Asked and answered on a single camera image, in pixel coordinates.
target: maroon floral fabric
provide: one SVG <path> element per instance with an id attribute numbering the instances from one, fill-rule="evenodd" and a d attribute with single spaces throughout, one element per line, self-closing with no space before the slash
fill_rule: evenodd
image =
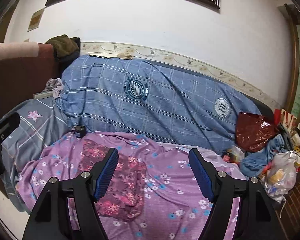
<path id="1" fill-rule="evenodd" d="M 82 159 L 77 175 L 89 171 L 96 162 L 103 160 L 109 148 L 84 139 Z M 96 203 L 96 210 L 101 216 L 114 217 L 130 221 L 137 217 L 143 208 L 146 165 L 131 156 L 119 153 L 119 162 L 114 171 L 106 195 Z"/>

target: blue gripper pad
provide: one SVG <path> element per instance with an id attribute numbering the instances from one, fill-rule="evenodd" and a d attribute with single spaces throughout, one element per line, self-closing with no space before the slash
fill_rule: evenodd
<path id="1" fill-rule="evenodd" d="M 214 194 L 212 192 L 211 180 L 193 150 L 190 150 L 189 152 L 189 164 L 198 182 L 202 195 L 210 202 L 213 202 Z"/>
<path id="2" fill-rule="evenodd" d="M 96 181 L 96 191 L 94 193 L 96 199 L 99 200 L 100 198 L 105 196 L 111 178 L 114 174 L 114 170 L 118 165 L 118 161 L 119 154 L 118 151 L 115 149 L 109 157 L 108 161 L 106 162 L 106 165 L 104 166 L 99 178 Z"/>

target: sofa armrest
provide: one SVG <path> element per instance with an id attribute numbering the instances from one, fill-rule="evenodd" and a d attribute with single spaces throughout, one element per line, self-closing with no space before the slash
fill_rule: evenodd
<path id="1" fill-rule="evenodd" d="M 58 78 L 53 46 L 36 42 L 0 43 L 0 118 Z"/>

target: pink star patch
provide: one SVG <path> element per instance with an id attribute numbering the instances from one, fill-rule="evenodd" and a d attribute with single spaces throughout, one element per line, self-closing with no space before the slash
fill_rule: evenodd
<path id="1" fill-rule="evenodd" d="M 28 112 L 29 115 L 27 117 L 27 119 L 32 118 L 35 122 L 37 121 L 37 118 L 39 117 L 43 117 L 41 114 L 38 114 L 38 111 L 33 111 L 33 112 Z"/>

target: white wall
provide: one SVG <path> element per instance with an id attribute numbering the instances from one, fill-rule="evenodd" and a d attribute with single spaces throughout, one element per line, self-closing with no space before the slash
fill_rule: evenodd
<path id="1" fill-rule="evenodd" d="M 221 0 L 220 12 L 191 0 L 20 0 L 5 42 L 45 42 L 67 34 L 164 49 L 228 71 L 284 104 L 291 66 L 290 32 L 274 0 Z"/>

